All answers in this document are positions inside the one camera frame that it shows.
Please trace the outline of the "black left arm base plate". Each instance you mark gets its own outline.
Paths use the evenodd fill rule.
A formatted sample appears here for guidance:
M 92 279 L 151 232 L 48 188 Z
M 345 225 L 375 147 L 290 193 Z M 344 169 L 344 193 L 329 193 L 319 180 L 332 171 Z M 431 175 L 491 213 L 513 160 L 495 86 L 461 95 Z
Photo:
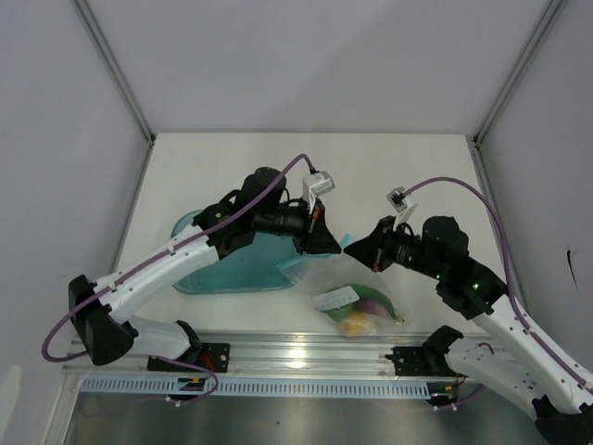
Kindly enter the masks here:
M 228 343 L 204 343 L 202 349 L 189 349 L 176 362 L 189 363 L 193 366 L 206 368 L 214 373 L 226 373 L 231 356 L 231 345 Z M 150 357 L 147 370 L 151 372 L 194 372 L 195 369 L 165 362 L 159 358 Z

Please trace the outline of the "clear zip top bag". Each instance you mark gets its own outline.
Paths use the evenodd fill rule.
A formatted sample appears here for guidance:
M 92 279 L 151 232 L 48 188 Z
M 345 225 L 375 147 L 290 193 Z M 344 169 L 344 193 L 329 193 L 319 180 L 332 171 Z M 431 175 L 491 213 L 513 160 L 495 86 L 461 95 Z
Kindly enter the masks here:
M 404 311 L 380 274 L 344 253 L 302 255 L 277 265 L 345 337 L 391 333 Z

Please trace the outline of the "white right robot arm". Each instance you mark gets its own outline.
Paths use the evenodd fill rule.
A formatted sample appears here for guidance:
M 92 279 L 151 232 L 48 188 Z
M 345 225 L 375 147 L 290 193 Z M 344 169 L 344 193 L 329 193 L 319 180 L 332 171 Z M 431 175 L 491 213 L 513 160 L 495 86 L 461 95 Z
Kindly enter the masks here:
M 384 217 L 345 252 L 374 272 L 397 264 L 435 279 L 444 303 L 512 357 L 506 361 L 444 325 L 423 343 L 430 372 L 450 370 L 477 380 L 524 412 L 550 444 L 591 443 L 592 374 L 537 330 L 525 310 L 511 303 L 503 281 L 472 259 L 468 247 L 468 236 L 452 217 L 429 218 L 418 235 Z

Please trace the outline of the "green toy bell pepper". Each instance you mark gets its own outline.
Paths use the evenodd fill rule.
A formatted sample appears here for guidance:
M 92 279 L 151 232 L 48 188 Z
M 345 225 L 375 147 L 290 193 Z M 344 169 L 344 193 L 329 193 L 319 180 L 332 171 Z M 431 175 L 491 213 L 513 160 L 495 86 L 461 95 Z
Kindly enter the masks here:
M 331 288 L 315 298 L 316 309 L 340 323 L 364 320 L 367 315 L 402 324 L 404 318 L 391 299 L 378 288 L 363 284 L 346 284 Z

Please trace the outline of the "yellow toy orange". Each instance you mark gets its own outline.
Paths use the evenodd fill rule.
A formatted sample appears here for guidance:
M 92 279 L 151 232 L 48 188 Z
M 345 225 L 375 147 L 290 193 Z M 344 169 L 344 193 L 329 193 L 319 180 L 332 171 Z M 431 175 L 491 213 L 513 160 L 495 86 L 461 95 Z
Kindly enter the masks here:
M 372 327 L 371 322 L 364 313 L 352 313 L 338 323 L 338 328 L 347 337 L 365 335 Z

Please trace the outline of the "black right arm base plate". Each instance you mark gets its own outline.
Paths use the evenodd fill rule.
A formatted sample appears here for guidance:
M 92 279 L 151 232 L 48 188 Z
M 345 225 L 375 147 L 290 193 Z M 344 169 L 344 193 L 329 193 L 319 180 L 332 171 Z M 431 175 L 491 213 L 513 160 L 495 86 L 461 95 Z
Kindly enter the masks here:
M 393 364 L 397 376 L 453 377 L 442 352 L 425 347 L 394 347 L 385 358 Z

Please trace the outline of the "purple toy eggplant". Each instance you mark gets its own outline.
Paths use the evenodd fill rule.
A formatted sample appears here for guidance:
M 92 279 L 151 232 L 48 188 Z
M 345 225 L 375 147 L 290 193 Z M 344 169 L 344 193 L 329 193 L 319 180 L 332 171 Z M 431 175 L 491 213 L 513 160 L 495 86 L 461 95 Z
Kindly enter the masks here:
M 382 301 L 373 299 L 359 299 L 354 303 L 354 309 L 358 312 L 375 315 L 385 319 L 395 320 L 396 314 L 391 303 L 385 304 Z

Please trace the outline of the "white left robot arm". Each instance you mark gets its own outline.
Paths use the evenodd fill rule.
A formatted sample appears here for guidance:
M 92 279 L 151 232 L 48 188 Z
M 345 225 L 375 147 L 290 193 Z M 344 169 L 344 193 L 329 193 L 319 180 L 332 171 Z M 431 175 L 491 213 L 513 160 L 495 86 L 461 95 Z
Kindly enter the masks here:
M 341 247 L 325 222 L 320 197 L 334 190 L 328 172 L 302 180 L 303 195 L 283 200 L 286 180 L 261 167 L 240 188 L 201 210 L 182 231 L 150 257 L 100 278 L 85 275 L 69 283 L 69 305 L 79 307 L 71 322 L 96 366 L 129 352 L 170 360 L 183 371 L 200 362 L 202 343 L 184 321 L 162 323 L 136 313 L 166 287 L 250 246 L 256 234 L 292 239 L 299 254 L 337 254 Z

